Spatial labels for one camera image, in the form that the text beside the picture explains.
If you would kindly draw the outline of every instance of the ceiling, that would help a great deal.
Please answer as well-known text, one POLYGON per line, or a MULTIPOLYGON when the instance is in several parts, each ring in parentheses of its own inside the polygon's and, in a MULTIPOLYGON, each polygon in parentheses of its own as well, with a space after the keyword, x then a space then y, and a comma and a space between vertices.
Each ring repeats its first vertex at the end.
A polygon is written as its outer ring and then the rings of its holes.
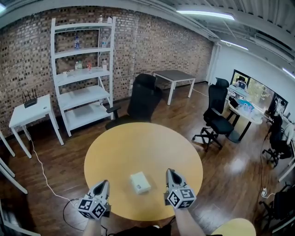
POLYGON ((0 28, 26 15, 65 6, 110 6, 173 21, 209 38, 224 39, 275 66, 295 71, 295 0, 0 0, 0 28), (235 21, 182 15, 176 10, 231 14, 235 21))

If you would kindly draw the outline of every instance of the gray tabletop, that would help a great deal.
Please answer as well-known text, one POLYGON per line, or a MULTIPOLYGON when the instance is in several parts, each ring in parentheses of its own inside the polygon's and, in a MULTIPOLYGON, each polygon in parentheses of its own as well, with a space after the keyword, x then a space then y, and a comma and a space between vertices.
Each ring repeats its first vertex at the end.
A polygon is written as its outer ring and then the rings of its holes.
POLYGON ((184 73, 184 72, 178 71, 178 70, 154 71, 154 73, 158 74, 160 76, 164 76, 164 77, 171 79, 173 81, 185 80, 185 79, 195 79, 194 76, 191 76, 187 73, 184 73))

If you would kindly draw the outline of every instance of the white box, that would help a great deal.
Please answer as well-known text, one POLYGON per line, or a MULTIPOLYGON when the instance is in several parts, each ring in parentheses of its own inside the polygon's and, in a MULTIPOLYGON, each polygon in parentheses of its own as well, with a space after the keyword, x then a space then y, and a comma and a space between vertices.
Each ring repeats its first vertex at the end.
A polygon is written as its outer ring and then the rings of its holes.
POLYGON ((131 183, 133 185, 133 188, 137 194, 148 192, 151 189, 151 185, 149 185, 143 172, 130 175, 130 178, 131 178, 131 183))

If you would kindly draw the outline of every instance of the shelving unit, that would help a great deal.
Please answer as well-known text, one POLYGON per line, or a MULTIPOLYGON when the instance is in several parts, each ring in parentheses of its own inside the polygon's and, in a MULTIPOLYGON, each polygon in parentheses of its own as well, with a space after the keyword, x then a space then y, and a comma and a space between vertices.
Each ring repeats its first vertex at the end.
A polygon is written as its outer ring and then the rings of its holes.
POLYGON ((113 74, 113 49, 114 49, 114 37, 115 37, 115 24, 116 17, 112 18, 112 23, 82 23, 82 24, 65 24, 65 25, 55 25, 55 18, 52 19, 51 23, 51 63, 53 80, 55 85, 55 91, 57 99, 59 102, 59 108, 62 118, 65 123, 65 128, 68 135, 71 136, 71 130, 79 128, 83 125, 89 124, 99 119, 106 117, 111 117, 113 119, 113 114, 106 112, 106 108, 100 104, 98 100, 107 99, 110 107, 113 106, 112 97, 112 74, 113 74), (103 27, 111 28, 111 44, 110 47, 101 48, 100 40, 98 40, 98 47, 80 48, 72 49, 62 52, 55 52, 54 39, 55 34, 63 32, 71 32, 77 30, 100 30, 103 27), (98 65, 92 67, 89 72, 88 68, 79 69, 76 71, 68 72, 65 76, 64 74, 56 74, 56 59, 62 57, 75 56, 86 53, 110 53, 109 71, 104 71, 98 65), (107 92, 101 81, 102 76, 109 76, 109 91, 107 92), (68 93, 61 94, 59 92, 59 87, 75 83, 82 80, 87 80, 91 78, 98 79, 98 85, 90 86, 68 93))

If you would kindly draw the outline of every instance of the chair armrest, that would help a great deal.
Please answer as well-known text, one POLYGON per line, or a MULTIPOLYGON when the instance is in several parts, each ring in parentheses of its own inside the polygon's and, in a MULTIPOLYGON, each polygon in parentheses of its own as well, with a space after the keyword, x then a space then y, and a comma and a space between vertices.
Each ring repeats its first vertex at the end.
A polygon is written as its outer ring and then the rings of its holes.
POLYGON ((115 115, 115 119, 118 118, 118 110, 120 109, 121 107, 120 106, 113 106, 113 107, 110 107, 106 110, 107 113, 114 113, 115 115))
POLYGON ((219 115, 219 116, 222 116, 215 108, 211 108, 211 110, 216 114, 216 115, 219 115))

